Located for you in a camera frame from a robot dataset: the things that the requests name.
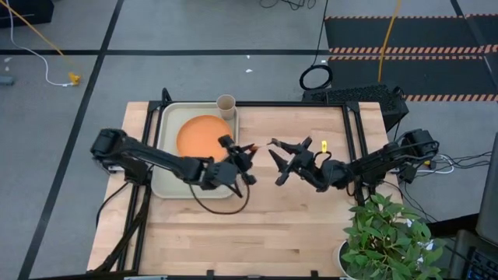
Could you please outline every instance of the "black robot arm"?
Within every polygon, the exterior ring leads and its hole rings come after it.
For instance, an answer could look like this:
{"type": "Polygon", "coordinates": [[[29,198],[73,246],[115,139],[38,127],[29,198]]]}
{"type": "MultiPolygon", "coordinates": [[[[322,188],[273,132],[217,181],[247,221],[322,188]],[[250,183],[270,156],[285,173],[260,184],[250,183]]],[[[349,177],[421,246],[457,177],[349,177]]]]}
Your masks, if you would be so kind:
{"type": "Polygon", "coordinates": [[[326,191],[330,186],[343,189],[354,180],[376,186],[384,180],[386,172],[396,167],[400,169],[400,177],[411,183],[416,174],[417,166],[414,165],[432,159],[439,149],[439,143],[433,140],[428,131],[417,129],[404,133],[382,149],[351,163],[331,159],[331,153],[326,152],[328,157],[318,167],[315,162],[322,152],[313,154],[309,151],[307,148],[311,141],[308,137],[300,144],[290,145],[272,139],[270,144],[295,155],[290,162],[287,162],[274,151],[269,151],[282,174],[275,184],[283,185],[289,174],[294,172],[314,186],[318,192],[326,191]]]}
{"type": "Polygon", "coordinates": [[[106,128],[100,131],[90,151],[100,163],[121,166],[125,180],[134,184],[148,182],[149,166],[146,163],[169,170],[183,182],[198,185],[205,191],[235,184],[237,174],[241,174],[247,185],[255,184],[254,176],[247,174],[255,154],[253,145],[236,146],[229,135],[220,137],[219,144],[227,150],[228,156],[222,162],[214,163],[213,158],[174,156],[144,145],[120,129],[106,128]]]}

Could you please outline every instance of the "green plant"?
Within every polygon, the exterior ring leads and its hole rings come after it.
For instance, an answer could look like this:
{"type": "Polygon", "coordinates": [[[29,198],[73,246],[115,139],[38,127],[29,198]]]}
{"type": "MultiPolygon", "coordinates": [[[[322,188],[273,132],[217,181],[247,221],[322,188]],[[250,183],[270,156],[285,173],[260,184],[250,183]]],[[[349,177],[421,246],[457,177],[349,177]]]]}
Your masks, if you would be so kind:
{"type": "Polygon", "coordinates": [[[371,196],[365,206],[355,212],[349,234],[348,249],[341,256],[346,272],[357,279],[426,279],[440,277],[440,269],[431,264],[443,253],[442,240],[434,240],[438,248],[427,250],[430,231],[419,222],[418,215],[405,206],[391,202],[391,196],[371,196]],[[405,222],[412,220],[411,226],[405,222]]]}

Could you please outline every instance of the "orange plate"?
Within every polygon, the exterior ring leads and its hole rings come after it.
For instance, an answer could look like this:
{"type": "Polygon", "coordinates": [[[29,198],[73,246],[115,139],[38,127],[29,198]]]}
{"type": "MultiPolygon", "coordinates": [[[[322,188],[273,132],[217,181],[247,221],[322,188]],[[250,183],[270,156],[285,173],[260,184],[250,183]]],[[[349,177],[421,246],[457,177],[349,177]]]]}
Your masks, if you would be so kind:
{"type": "Polygon", "coordinates": [[[216,162],[222,161],[226,150],[221,147],[218,138],[224,135],[232,137],[230,126],[223,119],[211,115],[194,117],[178,132],[178,152],[180,156],[212,156],[216,162]]]}

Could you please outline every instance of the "cup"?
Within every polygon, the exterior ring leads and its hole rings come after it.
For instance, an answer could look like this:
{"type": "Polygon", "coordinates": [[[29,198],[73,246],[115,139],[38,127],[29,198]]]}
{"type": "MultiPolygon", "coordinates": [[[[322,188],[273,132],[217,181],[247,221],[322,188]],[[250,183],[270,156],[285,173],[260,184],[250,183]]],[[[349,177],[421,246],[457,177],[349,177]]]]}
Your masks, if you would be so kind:
{"type": "Polygon", "coordinates": [[[216,106],[218,107],[221,117],[228,121],[233,119],[235,115],[235,98],[230,94],[223,94],[216,100],[216,106]]]}

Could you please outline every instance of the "beige tray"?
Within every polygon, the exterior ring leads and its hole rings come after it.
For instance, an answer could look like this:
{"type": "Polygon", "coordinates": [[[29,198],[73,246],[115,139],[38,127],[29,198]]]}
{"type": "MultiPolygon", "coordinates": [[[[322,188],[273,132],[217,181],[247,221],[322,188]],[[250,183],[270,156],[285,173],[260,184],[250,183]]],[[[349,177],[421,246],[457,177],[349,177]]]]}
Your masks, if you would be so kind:
{"type": "MultiPolygon", "coordinates": [[[[213,115],[221,117],[216,103],[173,103],[166,107],[161,121],[157,148],[178,156],[177,135],[180,128],[193,117],[202,115],[213,115]]],[[[235,117],[226,121],[232,128],[233,140],[237,143],[239,139],[239,116],[237,109],[235,117]]],[[[232,191],[227,187],[220,186],[213,191],[203,191],[199,186],[193,186],[194,192],[199,198],[228,198],[232,191]]],[[[160,198],[193,198],[186,183],[176,178],[170,171],[154,167],[152,178],[153,193],[160,198]]]]}

